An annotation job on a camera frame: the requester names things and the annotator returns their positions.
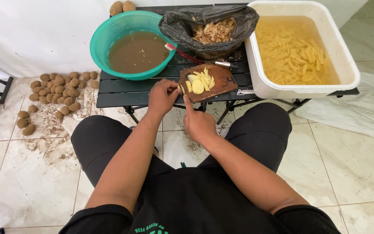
black plastic bag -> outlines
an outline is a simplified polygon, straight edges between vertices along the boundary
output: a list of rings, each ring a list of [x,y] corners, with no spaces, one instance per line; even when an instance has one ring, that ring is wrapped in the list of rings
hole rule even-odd
[[[193,40],[193,28],[213,21],[236,20],[232,41],[203,44]],[[229,56],[255,30],[259,15],[248,6],[225,5],[207,8],[182,8],[167,11],[158,26],[160,31],[173,42],[192,50],[204,59],[215,60]]]

black folding table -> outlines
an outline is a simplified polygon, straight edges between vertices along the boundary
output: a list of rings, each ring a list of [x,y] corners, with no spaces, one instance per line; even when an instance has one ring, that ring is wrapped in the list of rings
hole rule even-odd
[[[151,11],[160,15],[168,10],[177,10],[185,7],[194,7],[194,8],[204,8],[212,5],[189,5],[189,6],[164,6],[164,7],[144,7],[137,8],[137,10],[146,10]],[[186,49],[182,46],[178,46],[178,49],[189,54],[194,55],[189,49]],[[226,61],[231,62],[238,66],[238,69],[231,69],[231,73],[235,78],[236,83],[239,88],[237,90],[225,93],[216,97],[211,97],[200,103],[200,107],[196,110],[206,111],[207,104],[212,102],[226,102],[226,109],[220,119],[217,121],[217,124],[220,124],[223,118],[229,111],[233,111],[234,108],[251,104],[254,102],[260,102],[264,99],[258,98],[252,91],[252,81],[251,74],[249,73],[248,58],[246,55],[245,45],[242,45],[234,51],[230,56],[225,58]],[[143,81],[132,81],[126,80],[120,77],[112,76],[104,71],[101,72],[100,86],[98,92],[98,101],[96,103],[97,108],[107,108],[107,107],[123,107],[132,119],[138,123],[138,120],[133,115],[136,109],[141,109],[148,106],[148,95],[153,87],[153,85],[162,78],[169,80],[178,81],[180,77],[180,71],[186,68],[194,67],[197,64],[189,61],[188,59],[182,57],[180,54],[176,53],[172,60],[169,61],[168,65],[160,72],[157,76]],[[329,96],[337,96],[341,98],[345,95],[357,95],[359,91],[357,88],[345,91],[336,91],[329,94]],[[237,101],[244,100],[245,102],[240,104],[235,104]],[[288,104],[292,106],[288,113],[293,112],[297,108],[300,108],[305,103],[311,99],[296,99],[293,103],[287,102],[281,99],[275,99],[278,102]],[[183,98],[180,96],[175,101],[174,107],[183,108],[184,106],[179,105],[183,104]]]

toothbrush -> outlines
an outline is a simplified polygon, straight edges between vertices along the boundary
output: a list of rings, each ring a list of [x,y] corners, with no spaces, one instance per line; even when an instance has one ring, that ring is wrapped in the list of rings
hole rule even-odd
[[[203,62],[198,61],[197,59],[191,57],[190,55],[181,52],[181,51],[180,51],[179,49],[177,49],[173,44],[169,44],[169,43],[167,43],[167,44],[164,45],[164,47],[165,47],[167,50],[169,50],[169,51],[172,51],[172,50],[177,51],[181,56],[187,58],[188,60],[190,60],[190,61],[192,61],[192,62],[197,63],[198,65],[204,64]]]

white tarp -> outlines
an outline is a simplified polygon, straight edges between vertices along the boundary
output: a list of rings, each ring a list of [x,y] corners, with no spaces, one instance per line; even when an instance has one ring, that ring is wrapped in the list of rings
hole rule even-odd
[[[361,73],[359,95],[312,99],[295,113],[325,125],[374,137],[374,75]]]

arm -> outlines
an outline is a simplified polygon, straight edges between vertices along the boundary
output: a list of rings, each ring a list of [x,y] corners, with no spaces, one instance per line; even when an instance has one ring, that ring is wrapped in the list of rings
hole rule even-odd
[[[184,96],[184,119],[190,137],[203,146],[223,167],[237,188],[257,207],[272,214],[292,205],[309,205],[281,177],[216,133],[213,117],[195,111]]]
[[[117,204],[132,214],[153,154],[158,127],[179,91],[177,83],[162,79],[151,89],[148,111],[122,147],[112,157],[85,207]]]

